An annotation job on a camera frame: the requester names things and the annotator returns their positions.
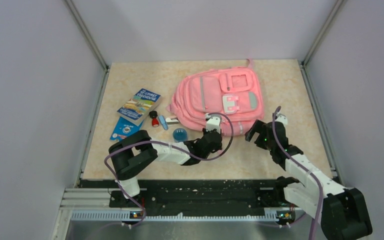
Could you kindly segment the pink student backpack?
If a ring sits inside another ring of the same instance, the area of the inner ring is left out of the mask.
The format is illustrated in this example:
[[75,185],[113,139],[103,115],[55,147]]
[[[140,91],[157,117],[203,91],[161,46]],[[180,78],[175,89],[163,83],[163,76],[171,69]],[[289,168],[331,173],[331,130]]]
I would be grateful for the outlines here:
[[224,136],[244,135],[256,120],[265,116],[263,94],[253,60],[236,66],[186,76],[177,86],[167,106],[188,129],[200,131],[206,116],[221,113]]

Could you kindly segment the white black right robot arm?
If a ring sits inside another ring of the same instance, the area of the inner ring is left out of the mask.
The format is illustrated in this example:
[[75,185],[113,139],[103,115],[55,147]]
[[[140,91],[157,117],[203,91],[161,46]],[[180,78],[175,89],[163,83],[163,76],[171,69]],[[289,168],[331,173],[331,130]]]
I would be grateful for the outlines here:
[[318,169],[297,146],[290,144],[281,121],[256,120],[245,134],[269,151],[272,160],[290,174],[276,180],[273,200],[301,208],[320,225],[328,240],[357,240],[373,233],[367,204],[357,188],[347,188]]

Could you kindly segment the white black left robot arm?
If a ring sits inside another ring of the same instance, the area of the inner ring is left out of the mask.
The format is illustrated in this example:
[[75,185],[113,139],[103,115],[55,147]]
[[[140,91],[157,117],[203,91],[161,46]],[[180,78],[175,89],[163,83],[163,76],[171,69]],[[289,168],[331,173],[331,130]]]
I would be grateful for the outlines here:
[[215,129],[204,129],[201,138],[183,142],[156,141],[146,130],[137,131],[108,149],[115,181],[122,188],[121,200],[129,207],[140,202],[137,176],[152,162],[193,166],[207,161],[222,146],[222,135]]

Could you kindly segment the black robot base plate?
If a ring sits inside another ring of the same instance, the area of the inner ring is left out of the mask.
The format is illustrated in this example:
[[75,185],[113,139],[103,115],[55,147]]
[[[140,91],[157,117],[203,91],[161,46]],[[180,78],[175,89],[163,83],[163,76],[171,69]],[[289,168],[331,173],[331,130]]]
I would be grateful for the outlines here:
[[296,210],[282,202],[273,179],[139,180],[140,193],[124,197],[110,193],[111,208],[145,208],[147,217],[245,217],[263,216],[269,210]]

